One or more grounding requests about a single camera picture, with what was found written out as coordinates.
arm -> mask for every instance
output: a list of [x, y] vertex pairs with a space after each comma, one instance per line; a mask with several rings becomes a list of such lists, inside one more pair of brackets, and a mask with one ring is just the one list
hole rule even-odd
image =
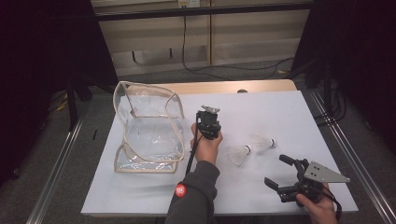
[[[191, 126], [191, 129], [194, 133], [195, 124]], [[221, 140], [221, 133], [214, 140], [201, 138], [195, 152], [197, 160], [195, 171], [188, 173], [184, 180], [178, 183], [177, 189], [181, 189], [184, 194], [174, 193], [165, 224], [204, 224], [212, 221], [213, 200], [217, 196], [215, 185], [219, 177], [219, 169], [215, 164]]]
[[[326, 189], [329, 188], [327, 183], [323, 184], [323, 192], [327, 192]], [[297, 200], [309, 210], [309, 216], [311, 216], [312, 224], [336, 224], [337, 220], [335, 218], [334, 205], [332, 200], [322, 197], [318, 203], [311, 202], [303, 194], [297, 194]]]

hand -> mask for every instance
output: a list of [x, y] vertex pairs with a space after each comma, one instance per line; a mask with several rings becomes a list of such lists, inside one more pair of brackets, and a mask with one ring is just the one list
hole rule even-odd
[[[192, 135], [195, 136], [196, 123], [191, 125]], [[198, 146], [195, 151], [195, 159], [197, 161], [209, 161], [212, 164], [216, 164], [216, 158], [218, 157], [219, 144], [222, 141], [221, 132], [219, 132], [219, 137], [213, 140], [208, 140], [202, 136], [201, 132], [198, 130], [197, 140], [199, 140]], [[190, 141], [191, 148], [194, 144], [194, 139]]]
[[[327, 183], [324, 183], [323, 186], [327, 189], [329, 188], [329, 185]], [[328, 192], [325, 188], [323, 188], [323, 192], [330, 195], [330, 192]], [[332, 200], [323, 196], [318, 203], [313, 203], [303, 194], [297, 194], [296, 198], [303, 206], [305, 206], [309, 210], [309, 216], [311, 216], [312, 224], [337, 223]]]

black jacket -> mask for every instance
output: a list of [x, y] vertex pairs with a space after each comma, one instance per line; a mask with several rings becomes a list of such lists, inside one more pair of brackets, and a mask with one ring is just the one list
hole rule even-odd
[[165, 224], [216, 223], [213, 218], [216, 198], [216, 180], [219, 169], [208, 161], [199, 161], [193, 173], [188, 173], [178, 186], [184, 187], [184, 195], [174, 193]]

white tabletop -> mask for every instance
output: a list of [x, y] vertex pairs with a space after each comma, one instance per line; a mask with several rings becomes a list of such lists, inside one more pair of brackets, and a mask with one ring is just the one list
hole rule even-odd
[[[190, 94], [180, 95], [180, 99], [186, 116], [186, 146], [190, 145], [190, 126], [201, 105], [221, 109], [219, 122], [224, 139], [217, 160], [221, 172], [216, 185], [217, 215], [306, 213], [296, 203], [282, 203], [276, 192], [264, 185], [265, 177], [280, 187], [297, 182], [296, 169], [280, 161], [280, 154], [316, 161], [339, 172], [299, 91]], [[276, 148], [249, 154], [239, 167], [231, 164], [226, 148], [247, 145], [254, 133], [274, 138]], [[94, 217], [166, 215], [174, 188], [184, 177], [190, 148], [186, 148], [186, 158], [177, 164], [173, 174], [115, 173], [113, 162], [121, 140], [122, 128], [115, 118], [81, 213]], [[330, 184], [330, 188], [343, 211], [358, 211], [346, 184]]]

red logo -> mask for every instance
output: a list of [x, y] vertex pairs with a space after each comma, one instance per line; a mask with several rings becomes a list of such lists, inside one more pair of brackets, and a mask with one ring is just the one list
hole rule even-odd
[[175, 194], [179, 198], [183, 197], [186, 194], [186, 187], [182, 184], [178, 184], [175, 188]]

